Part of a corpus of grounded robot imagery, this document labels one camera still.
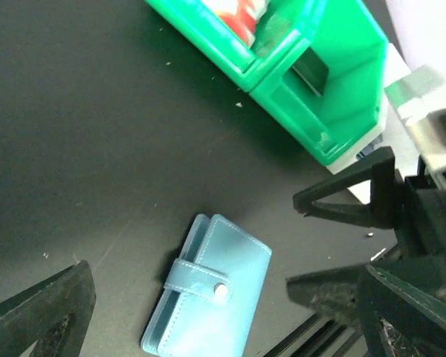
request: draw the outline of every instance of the white debris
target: white debris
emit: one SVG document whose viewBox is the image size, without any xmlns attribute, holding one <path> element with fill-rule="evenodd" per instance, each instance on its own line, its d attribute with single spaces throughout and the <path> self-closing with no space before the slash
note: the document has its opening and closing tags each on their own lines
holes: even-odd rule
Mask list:
<svg viewBox="0 0 446 357">
<path fill-rule="evenodd" d="M 370 261 L 372 262 L 373 260 L 377 259 L 377 258 L 380 257 L 385 251 L 386 251 L 386 248 L 383 248 L 381 251 L 379 251 L 377 254 L 375 254 L 373 257 L 371 257 L 371 258 L 370 258 Z"/>
</svg>

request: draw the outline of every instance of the wallet stitching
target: wallet stitching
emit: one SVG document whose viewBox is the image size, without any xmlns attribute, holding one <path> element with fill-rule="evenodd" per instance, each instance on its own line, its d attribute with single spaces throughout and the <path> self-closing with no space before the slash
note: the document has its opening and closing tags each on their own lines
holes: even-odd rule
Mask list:
<svg viewBox="0 0 446 357">
<path fill-rule="evenodd" d="M 215 221 L 215 224 L 213 225 L 213 227 L 211 228 L 209 237 L 212 236 L 215 227 L 216 227 L 216 223 L 220 221 L 221 223 L 224 223 L 225 225 L 227 225 L 228 227 L 232 228 L 233 230 L 239 232 L 244 238 L 248 239 L 250 242 L 258 245 L 263 251 L 265 251 L 266 253 L 268 253 L 268 255 L 271 255 L 271 250 L 264 244 L 262 244 L 261 242 L 258 242 L 256 239 L 254 239 L 253 237 L 249 237 L 248 233 L 244 232 L 242 229 L 240 229 L 239 227 L 236 227 L 235 225 L 231 225 L 230 223 L 222 220 L 221 218 L 217 218 Z M 197 263 L 200 263 L 201 260 L 203 259 L 203 256 L 205 255 L 205 252 L 207 251 L 207 247 L 208 247 L 208 243 L 210 243 L 210 240 L 207 240 L 207 243 L 205 244 L 205 247 L 203 248 L 203 251 L 201 252 L 201 256 L 196 260 Z"/>
<path fill-rule="evenodd" d="M 165 304 L 167 303 L 167 301 L 169 300 L 169 297 L 165 297 L 165 303 L 162 303 L 162 306 L 165 306 Z M 145 338 L 145 343 L 151 347 L 150 345 L 150 338 L 151 338 L 151 334 L 154 333 L 154 328 L 155 325 L 157 325 L 158 319 L 161 318 L 162 316 L 162 312 L 163 312 L 164 308 L 160 309 L 158 314 L 155 316 L 155 319 L 151 319 L 150 320 L 150 324 L 149 324 L 149 328 L 150 328 L 150 334 L 148 334 L 148 336 Z M 157 352 L 157 347 L 151 347 L 155 352 Z"/>
<path fill-rule="evenodd" d="M 191 290 L 191 289 L 182 288 L 181 286 L 176 286 L 176 285 L 168 284 L 168 283 L 165 283 L 165 286 L 169 286 L 169 287 L 171 287 L 171 288 L 177 289 L 177 291 L 178 291 L 178 290 L 181 290 L 181 291 L 183 291 L 183 292 L 189 292 L 190 294 L 197 295 L 197 296 L 199 296 L 199 297 L 202 298 L 202 299 L 205 299 L 205 300 L 207 300 L 207 301 L 211 301 L 211 299 L 210 299 L 208 296 L 205 296 L 205 295 L 203 295 L 203 294 L 201 294 L 201 293 L 199 293 L 199 292 L 194 292 L 194 291 Z"/>
<path fill-rule="evenodd" d="M 188 268 L 191 268 L 191 269 L 195 269 L 195 270 L 197 270 L 197 271 L 200 271 L 200 272 L 203 273 L 203 274 L 210 275 L 211 277 L 216 277 L 216 278 L 218 278 L 218 279 L 220 279 L 220 280 L 223 280 L 223 281 L 228 285 L 228 289 L 229 289 L 227 299 L 230 299 L 231 295 L 233 294 L 233 285 L 231 284 L 231 282 L 230 282 L 226 277 L 223 277 L 223 276 L 220 275 L 220 274 L 212 273 L 211 271 L 206 271 L 206 270 L 204 270 L 204 269 L 202 269 L 202 268 L 199 268 L 198 266 L 192 266 L 191 264 L 186 263 L 186 262 L 184 262 L 184 261 L 178 261 L 177 264 L 182 264 L 183 266 L 187 266 Z"/>
<path fill-rule="evenodd" d="M 173 330 L 173 327 L 175 326 L 175 323 L 178 320 L 178 316 L 180 315 L 180 311 L 181 311 L 182 306 L 184 305 L 184 301 L 185 301 L 186 297 L 187 297 L 186 295 L 183 295 L 182 298 L 181 298 L 180 306 L 178 307 L 178 310 L 175 313 L 175 318 L 173 319 L 172 326 L 169 328 L 169 332 L 167 333 L 167 337 L 165 338 L 165 341 L 162 344 L 162 352 L 166 348 L 167 342 L 169 341 L 169 338 L 170 338 L 170 334 L 171 334 L 171 332 Z"/>
</svg>

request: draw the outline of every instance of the green plastic bin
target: green plastic bin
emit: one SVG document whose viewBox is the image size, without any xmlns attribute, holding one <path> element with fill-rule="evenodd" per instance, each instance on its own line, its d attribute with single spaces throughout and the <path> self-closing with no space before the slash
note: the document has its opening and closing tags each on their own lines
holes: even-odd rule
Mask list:
<svg viewBox="0 0 446 357">
<path fill-rule="evenodd" d="M 311 48 L 329 67 L 318 97 L 291 66 L 296 44 L 250 96 L 322 165 L 330 165 L 378 122 L 388 41 L 361 0 L 328 0 Z"/>
<path fill-rule="evenodd" d="M 321 164 L 377 124 L 388 41 L 361 0 L 271 0 L 251 49 L 200 0 L 147 2 Z M 291 68 L 309 46 L 329 67 L 322 97 Z"/>
<path fill-rule="evenodd" d="M 326 0 L 272 0 L 249 49 L 200 0 L 147 0 L 243 91 L 251 91 L 295 46 L 307 48 Z"/>
</svg>

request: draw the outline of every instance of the black plastic claw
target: black plastic claw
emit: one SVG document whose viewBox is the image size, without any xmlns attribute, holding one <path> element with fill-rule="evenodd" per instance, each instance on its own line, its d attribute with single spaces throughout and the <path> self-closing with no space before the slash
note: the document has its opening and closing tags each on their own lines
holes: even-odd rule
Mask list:
<svg viewBox="0 0 446 357">
<path fill-rule="evenodd" d="M 371 202 L 368 205 L 317 202 L 318 199 L 367 180 L 372 180 Z M 400 207 L 397 189 L 398 173 L 395 171 L 395 156 L 390 147 L 381 147 L 329 180 L 296 193 L 293 197 L 294 209 L 305 216 L 362 227 L 391 229 L 395 227 L 395 212 Z"/>
</svg>

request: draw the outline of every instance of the white surface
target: white surface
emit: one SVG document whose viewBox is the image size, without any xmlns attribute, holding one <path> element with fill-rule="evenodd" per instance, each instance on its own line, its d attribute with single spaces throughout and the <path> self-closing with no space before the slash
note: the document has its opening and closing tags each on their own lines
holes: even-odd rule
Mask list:
<svg viewBox="0 0 446 357">
<path fill-rule="evenodd" d="M 395 46 L 389 44 L 384 74 L 384 87 L 389 86 L 396 80 L 399 80 L 408 74 L 410 74 L 410 70 L 407 64 L 403 61 Z M 383 141 L 377 144 L 376 147 L 392 147 L 393 152 L 395 153 L 396 167 L 400 171 L 400 174 L 403 177 L 415 175 L 418 169 L 418 150 L 408 137 L 397 114 L 390 105 L 387 106 L 386 127 L 383 138 Z M 345 165 L 344 163 L 339 163 L 336 169 L 340 170 L 340 168 L 344 166 L 348 167 L 352 163 L 353 161 L 351 159 L 348 160 Z M 328 169 L 332 173 L 335 173 L 330 167 L 328 167 Z M 360 202 L 364 204 L 370 202 L 369 181 L 356 184 L 355 186 L 350 187 L 349 190 Z"/>
<path fill-rule="evenodd" d="M 446 77 L 446 0 L 386 0 L 410 69 L 428 64 Z"/>
</svg>

